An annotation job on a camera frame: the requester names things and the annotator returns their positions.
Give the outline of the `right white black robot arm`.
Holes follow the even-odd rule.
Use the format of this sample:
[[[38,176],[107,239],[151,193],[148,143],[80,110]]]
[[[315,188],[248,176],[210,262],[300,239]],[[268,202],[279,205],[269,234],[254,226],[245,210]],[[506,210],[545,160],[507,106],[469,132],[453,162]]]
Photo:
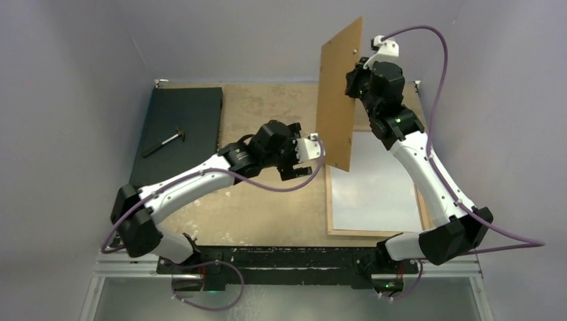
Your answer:
[[[476,249],[493,222],[487,207],[476,207],[444,166],[435,164],[423,123],[403,104],[403,70],[392,62],[363,57],[346,74],[345,94],[361,101],[373,135],[412,178],[433,216],[434,227],[395,235],[376,245],[375,262],[391,272],[405,259],[441,265]]]

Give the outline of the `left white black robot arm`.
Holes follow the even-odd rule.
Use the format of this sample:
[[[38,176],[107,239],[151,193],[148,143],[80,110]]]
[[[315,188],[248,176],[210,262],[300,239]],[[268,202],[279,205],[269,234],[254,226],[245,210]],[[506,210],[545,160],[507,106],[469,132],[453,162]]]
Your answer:
[[[270,120],[181,174],[153,185],[120,187],[101,252],[124,250],[132,258],[151,253],[169,259],[184,274],[194,272],[199,266],[196,241],[168,232],[163,221],[201,197],[242,182],[276,193],[305,187],[322,167],[325,150],[319,134],[303,137],[300,131],[298,122]]]

